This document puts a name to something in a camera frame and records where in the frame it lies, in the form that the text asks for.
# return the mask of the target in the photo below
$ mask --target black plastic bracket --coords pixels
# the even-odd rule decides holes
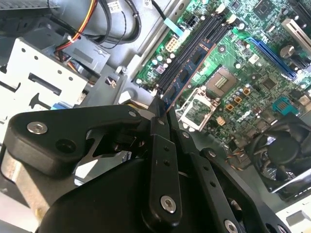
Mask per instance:
[[[280,228],[290,232],[275,213],[247,186],[241,177],[213,149],[204,148],[202,157],[208,158],[218,180],[222,181],[227,198],[235,200],[243,211],[243,223],[248,233],[284,233]]]
[[[31,122],[44,123],[47,132],[31,133],[27,129]],[[100,128],[109,133],[136,128],[140,123],[139,113],[127,105],[23,113],[10,120],[4,143],[16,160],[48,176],[63,178],[72,174],[86,155],[88,131]]]
[[[183,130],[177,130],[176,136],[180,143],[176,145],[177,148],[180,148],[177,153],[179,156],[188,158],[190,164],[189,173],[197,180],[202,189],[203,200],[208,206],[208,211],[211,212],[215,230],[219,233],[227,233],[228,230],[224,222],[229,220],[236,226],[238,232],[242,232],[210,162],[199,155],[191,135]]]
[[[146,159],[149,177],[142,216],[153,231],[167,232],[178,226],[182,217],[176,148],[170,141],[166,116],[154,117],[150,124]]]

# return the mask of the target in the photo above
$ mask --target green circuit board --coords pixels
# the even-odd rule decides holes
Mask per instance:
[[[236,15],[245,24],[245,28],[240,30],[234,27],[227,32],[187,84],[175,103],[175,109],[178,109],[177,116],[181,117],[185,111],[181,107],[195,88],[205,87],[203,90],[206,95],[215,98],[215,93],[207,83],[219,69],[224,68],[235,77],[235,83],[221,97],[218,96],[219,105],[201,132],[210,133],[226,144],[235,139],[243,147],[242,144],[249,142],[254,135],[267,129],[274,120],[284,115],[281,110],[276,110],[280,101],[297,115],[305,113],[306,109],[299,99],[301,96],[308,96],[311,69],[302,70],[295,80],[289,80],[254,44],[246,41],[248,37],[263,41],[278,57],[280,50],[290,44],[302,58],[307,58],[307,53],[281,25],[286,18],[295,16],[287,0],[192,0],[176,24],[181,27],[186,25],[191,16],[196,16],[199,20],[187,39],[173,52],[176,57],[199,27],[202,16],[212,14],[221,3],[228,9],[228,17]],[[304,5],[309,6],[311,11],[309,0],[304,1]],[[304,32],[311,35],[310,28],[305,28]],[[169,32],[136,76],[136,83],[150,92],[156,88],[161,77],[161,71],[157,67],[164,65],[172,53],[166,48],[172,37],[173,32]],[[293,67],[290,59],[280,59]],[[194,101],[192,105],[187,118],[199,125],[210,109],[199,101]]]

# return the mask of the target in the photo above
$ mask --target cpu fan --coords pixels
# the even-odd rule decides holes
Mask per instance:
[[[294,114],[272,125],[246,150],[269,191],[282,187],[277,193],[286,199],[311,186],[311,175],[305,174],[311,169],[311,127]]]

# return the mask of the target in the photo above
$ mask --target red wire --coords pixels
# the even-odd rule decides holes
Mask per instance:
[[[86,26],[88,25],[90,19],[92,18],[93,14],[95,12],[95,9],[96,9],[96,6],[97,6],[97,2],[98,2],[98,0],[95,0],[95,3],[94,3],[94,5],[92,6],[92,9],[91,9],[91,14],[89,15],[88,19],[86,20],[86,24],[84,25],[84,27],[79,32],[77,32],[78,34],[81,34],[84,31],[84,29],[86,28]],[[68,41],[64,45],[60,45],[60,46],[56,47],[56,51],[63,50],[65,48],[67,48],[68,46],[70,46],[71,44],[72,44],[72,42]]]

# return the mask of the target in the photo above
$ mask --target screw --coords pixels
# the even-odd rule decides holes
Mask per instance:
[[[127,73],[127,68],[126,67],[122,67],[122,73],[123,74]]]
[[[162,120],[158,119],[157,121],[158,121],[161,125],[165,125],[165,123],[164,123]]]
[[[132,111],[129,111],[128,114],[131,115],[132,117],[136,117],[137,116],[136,113],[134,113]]]
[[[161,197],[161,205],[163,209],[165,209],[167,212],[173,214],[176,211],[176,203],[175,201],[169,197],[169,196],[163,196]]]
[[[237,227],[230,220],[225,220],[225,228],[229,233],[238,233]]]
[[[185,138],[189,138],[189,134],[187,134],[186,132],[183,132],[183,136],[184,136]]]
[[[280,232],[287,233],[286,230],[282,226],[278,225],[277,227],[280,230]]]
[[[34,134],[44,134],[48,131],[48,127],[42,122],[31,122],[27,125],[27,129],[29,132]]]
[[[138,147],[142,147],[143,145],[145,145],[145,141],[141,141],[138,143]]]
[[[212,152],[212,151],[210,151],[210,150],[209,150],[209,151],[208,151],[208,153],[209,153],[209,155],[210,155],[210,156],[212,156],[212,157],[216,157],[216,155],[215,155],[215,153],[214,153],[214,152]]]

